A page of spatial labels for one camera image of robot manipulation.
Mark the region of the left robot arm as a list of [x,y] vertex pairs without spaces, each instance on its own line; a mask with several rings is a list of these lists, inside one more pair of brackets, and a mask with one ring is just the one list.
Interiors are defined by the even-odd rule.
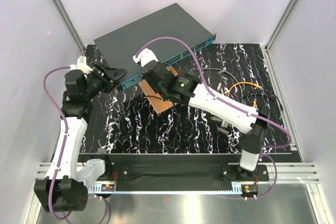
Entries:
[[50,167],[42,180],[34,184],[34,192],[46,212],[56,219],[63,212],[82,211],[87,205],[88,191],[101,178],[109,179],[113,167],[106,158],[93,158],[77,170],[81,141],[92,112],[92,99],[99,93],[109,94],[120,89],[120,78],[125,69],[117,69],[95,62],[91,67],[85,57],[65,66],[65,86],[62,105],[59,106],[47,93],[48,99],[60,113],[60,134]]

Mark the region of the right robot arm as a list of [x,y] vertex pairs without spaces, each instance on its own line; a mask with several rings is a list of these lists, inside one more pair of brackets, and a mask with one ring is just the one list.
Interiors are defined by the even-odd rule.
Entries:
[[242,133],[238,143],[241,152],[239,176],[244,180],[256,176],[261,144],[267,132],[267,122],[263,120],[268,118],[267,111],[260,113],[255,107],[226,97],[191,74],[175,76],[159,61],[150,60],[141,66],[142,78],[162,100],[202,109],[238,129]]

